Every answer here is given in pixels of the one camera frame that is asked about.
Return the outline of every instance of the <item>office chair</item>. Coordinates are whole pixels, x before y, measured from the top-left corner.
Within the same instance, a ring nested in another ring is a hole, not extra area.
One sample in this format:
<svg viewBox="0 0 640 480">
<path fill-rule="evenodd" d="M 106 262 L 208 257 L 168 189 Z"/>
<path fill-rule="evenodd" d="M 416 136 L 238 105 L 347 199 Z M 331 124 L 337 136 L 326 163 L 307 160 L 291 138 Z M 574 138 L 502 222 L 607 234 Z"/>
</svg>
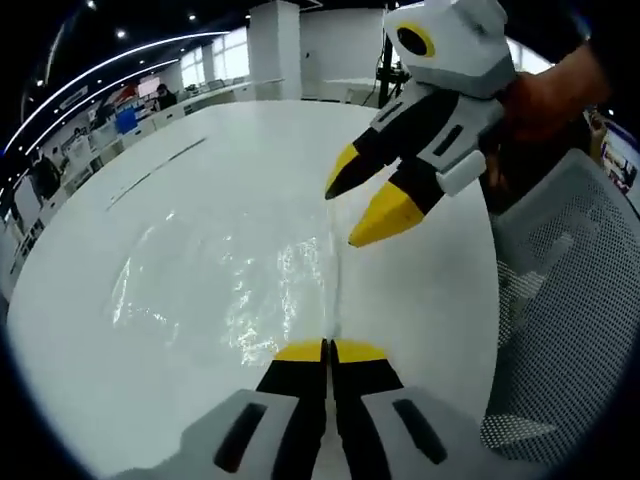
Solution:
<svg viewBox="0 0 640 480">
<path fill-rule="evenodd" d="M 604 413 L 640 323 L 640 222 L 586 155 L 571 150 L 492 219 L 500 333 L 486 447 L 554 466 Z"/>
</svg>

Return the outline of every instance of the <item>office desk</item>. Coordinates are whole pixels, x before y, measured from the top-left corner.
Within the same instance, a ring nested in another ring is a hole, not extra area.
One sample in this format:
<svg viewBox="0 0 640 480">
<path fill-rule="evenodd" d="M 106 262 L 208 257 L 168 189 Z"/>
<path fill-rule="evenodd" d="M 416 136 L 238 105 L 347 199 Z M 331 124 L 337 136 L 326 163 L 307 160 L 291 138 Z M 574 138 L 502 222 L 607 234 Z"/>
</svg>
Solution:
<svg viewBox="0 0 640 480">
<path fill-rule="evenodd" d="M 101 150 L 92 152 L 82 164 L 69 164 L 60 180 L 60 188 L 64 189 L 68 196 L 73 195 L 92 175 L 123 151 L 122 137 L 118 137 Z"/>
<path fill-rule="evenodd" d="M 367 107 L 378 105 L 379 84 L 373 78 L 351 78 L 338 80 L 306 80 L 303 82 L 303 98 L 324 102 L 352 103 Z"/>
<path fill-rule="evenodd" d="M 189 424 L 255 388 L 275 351 L 322 337 L 335 318 L 343 337 L 386 348 L 406 385 L 480 420 L 498 283 L 479 186 L 362 250 L 346 236 L 388 172 L 323 200 L 337 155 L 375 113 L 207 108 L 126 150 L 63 205 L 18 279 L 8 330 L 43 414 L 94 473 L 162 461 Z"/>
<path fill-rule="evenodd" d="M 190 115 L 193 112 L 202 110 L 203 108 L 221 103 L 230 103 L 237 101 L 256 100 L 256 89 L 271 84 L 282 82 L 282 79 L 267 80 L 264 82 L 243 82 L 236 85 L 218 88 L 212 92 L 203 93 L 196 97 L 189 98 L 180 102 L 178 105 L 184 107 L 185 113 Z"/>
</svg>

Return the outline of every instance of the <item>ceiling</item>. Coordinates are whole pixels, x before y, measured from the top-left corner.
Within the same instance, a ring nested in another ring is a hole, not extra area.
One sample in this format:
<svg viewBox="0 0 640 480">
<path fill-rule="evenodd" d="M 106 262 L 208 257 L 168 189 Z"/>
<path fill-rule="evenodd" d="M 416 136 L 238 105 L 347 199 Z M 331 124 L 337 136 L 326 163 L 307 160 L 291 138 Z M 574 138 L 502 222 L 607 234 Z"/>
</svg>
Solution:
<svg viewBox="0 0 640 480">
<path fill-rule="evenodd" d="M 581 41 L 574 22 L 566 8 L 553 0 L 499 0 L 509 14 L 507 34 L 533 48 L 547 59 L 556 62 L 573 50 Z M 317 7 L 312 0 L 294 0 L 302 8 Z M 4 146 L 35 108 L 61 86 L 90 67 L 133 47 L 153 41 L 195 32 L 230 30 L 248 21 L 245 15 L 264 0 L 56 0 L 40 2 L 14 2 L 11 16 L 19 19 L 15 26 L 0 33 L 3 57 L 11 58 L 11 65 L 2 75 L 4 104 L 0 109 L 0 143 Z M 327 0 L 321 8 L 382 7 L 381 0 Z M 401 5 L 413 0 L 399 2 Z M 116 30 L 127 32 L 124 39 L 116 37 Z M 14 38 L 16 31 L 25 32 L 23 38 Z M 101 69 L 78 83 L 78 88 L 89 85 L 89 92 L 101 88 L 125 75 L 139 70 L 140 60 L 145 65 L 178 58 L 181 48 L 195 46 L 198 41 L 171 43 L 150 49 Z M 46 80 L 38 87 L 37 80 Z M 71 88 L 69 94 L 77 89 Z M 0 161 L 0 182 L 7 175 L 24 170 L 24 156 L 17 152 L 21 144 L 30 145 L 55 118 L 53 109 L 58 102 L 39 114 L 25 128 L 14 146 Z"/>
</svg>

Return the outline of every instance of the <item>wall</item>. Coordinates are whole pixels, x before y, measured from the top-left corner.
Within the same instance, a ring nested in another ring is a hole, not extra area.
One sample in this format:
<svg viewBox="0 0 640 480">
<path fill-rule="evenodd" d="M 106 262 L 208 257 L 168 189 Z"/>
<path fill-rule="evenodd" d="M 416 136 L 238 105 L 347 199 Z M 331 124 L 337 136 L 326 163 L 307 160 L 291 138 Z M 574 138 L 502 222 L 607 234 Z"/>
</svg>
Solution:
<svg viewBox="0 0 640 480">
<path fill-rule="evenodd" d="M 303 80 L 375 78 L 382 50 L 381 9 L 300 14 Z"/>
<path fill-rule="evenodd" d="M 53 158 L 52 150 L 53 147 L 58 147 L 60 149 L 60 145 L 62 145 L 65 141 L 70 139 L 73 136 L 73 131 L 76 127 L 84 128 L 89 127 L 89 115 L 88 112 L 92 108 L 96 108 L 95 105 L 91 105 L 84 110 L 81 110 L 80 113 L 73 116 L 70 119 L 66 120 L 66 124 L 62 126 L 58 131 L 56 131 L 53 135 L 51 135 L 42 145 L 42 151 L 49 158 Z"/>
<path fill-rule="evenodd" d="M 605 142 L 610 145 L 610 149 L 608 154 L 613 155 L 616 158 L 622 160 L 622 163 L 626 161 L 627 170 L 631 168 L 635 168 L 636 170 L 636 178 L 629 185 L 631 188 L 627 192 L 627 198 L 629 202 L 633 205 L 636 212 L 640 213 L 640 152 L 638 152 L 637 144 L 632 145 L 626 138 L 633 138 L 628 132 L 624 131 L 620 126 L 616 124 L 609 123 L 609 131 L 605 137 Z M 614 170 L 618 173 L 619 168 L 614 168 Z"/>
</svg>

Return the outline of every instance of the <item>office room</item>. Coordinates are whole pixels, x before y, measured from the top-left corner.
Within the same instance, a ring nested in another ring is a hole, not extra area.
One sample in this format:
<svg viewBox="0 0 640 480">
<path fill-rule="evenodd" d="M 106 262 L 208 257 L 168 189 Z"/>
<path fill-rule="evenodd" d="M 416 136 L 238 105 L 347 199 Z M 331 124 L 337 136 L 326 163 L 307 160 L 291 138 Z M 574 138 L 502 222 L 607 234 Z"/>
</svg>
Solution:
<svg viewBox="0 0 640 480">
<path fill-rule="evenodd" d="M 628 6 L 4 8 L 10 470 L 565 478 L 629 447 Z"/>
</svg>

